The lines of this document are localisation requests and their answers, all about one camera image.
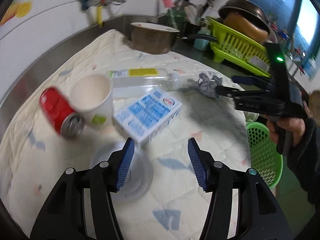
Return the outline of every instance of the red soda can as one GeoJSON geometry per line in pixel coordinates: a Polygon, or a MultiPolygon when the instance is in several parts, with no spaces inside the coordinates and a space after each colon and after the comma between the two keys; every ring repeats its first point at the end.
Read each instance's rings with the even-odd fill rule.
{"type": "Polygon", "coordinates": [[[44,90],[39,105],[58,134],[65,138],[79,135],[85,125],[83,117],[71,108],[67,99],[56,87],[44,90]]]}

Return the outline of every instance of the blue and white box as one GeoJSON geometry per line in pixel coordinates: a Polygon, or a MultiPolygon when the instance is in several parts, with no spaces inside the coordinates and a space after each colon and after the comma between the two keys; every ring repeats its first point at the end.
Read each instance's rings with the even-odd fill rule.
{"type": "Polygon", "coordinates": [[[137,147],[148,143],[180,112],[182,103],[168,93],[153,89],[113,114],[113,118],[137,147]]]}

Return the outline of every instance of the can lid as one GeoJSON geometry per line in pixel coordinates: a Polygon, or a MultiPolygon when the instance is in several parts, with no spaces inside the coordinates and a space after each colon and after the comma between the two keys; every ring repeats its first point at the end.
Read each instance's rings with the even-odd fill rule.
{"type": "Polygon", "coordinates": [[[60,134],[65,138],[75,138],[82,132],[84,125],[84,118],[76,112],[72,113],[63,121],[60,134]]]}

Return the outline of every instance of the quilted tablecloth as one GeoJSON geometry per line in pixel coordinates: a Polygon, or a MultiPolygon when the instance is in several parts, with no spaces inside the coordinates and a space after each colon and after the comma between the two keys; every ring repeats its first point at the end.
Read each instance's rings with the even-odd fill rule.
{"type": "MultiPolygon", "coordinates": [[[[78,79],[95,69],[141,67],[165,68],[169,73],[177,71],[182,75],[213,71],[223,78],[223,85],[240,88],[221,73],[180,54],[150,55],[133,50],[116,30],[98,37],[28,98],[1,142],[0,197],[27,236],[65,169],[88,169],[99,147],[124,140],[113,126],[104,130],[85,127],[75,140],[58,136],[39,109],[41,92],[55,85],[67,95],[78,79]]],[[[202,150],[209,151],[215,160],[231,169],[245,171],[251,165],[245,114],[234,109],[231,99],[207,98],[196,90],[170,94],[183,103],[180,115],[143,149],[153,167],[151,186],[138,199],[114,204],[126,240],[199,238],[211,194],[204,193],[198,186],[190,168],[188,138],[195,137],[202,150]]],[[[130,100],[115,100],[115,110],[130,100]]],[[[235,233],[236,214],[237,192],[234,191],[229,236],[235,233]]],[[[87,227],[89,236],[94,236],[92,222],[88,221],[87,227]]]]}

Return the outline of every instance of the cup rim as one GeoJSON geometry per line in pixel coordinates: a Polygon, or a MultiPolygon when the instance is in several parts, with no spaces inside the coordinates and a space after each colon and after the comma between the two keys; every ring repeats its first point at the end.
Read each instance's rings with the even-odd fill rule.
{"type": "Polygon", "coordinates": [[[98,73],[93,73],[93,74],[89,74],[89,75],[85,75],[84,77],[80,78],[76,83],[73,84],[72,88],[70,89],[70,93],[69,93],[69,98],[70,98],[70,104],[71,106],[79,113],[88,113],[88,112],[91,112],[97,108],[99,108],[100,106],[102,106],[104,104],[104,102],[109,98],[111,92],[112,92],[112,87],[113,87],[113,83],[112,83],[112,79],[109,78],[107,75],[104,75],[104,74],[98,74],[98,73]],[[87,78],[89,76],[100,76],[100,77],[103,77],[105,78],[106,80],[108,80],[108,83],[109,83],[109,93],[108,95],[97,105],[93,106],[93,107],[90,107],[90,108],[80,108],[78,106],[75,106],[74,102],[72,101],[72,90],[74,89],[74,87],[81,81],[83,80],[84,78],[87,78]]]}

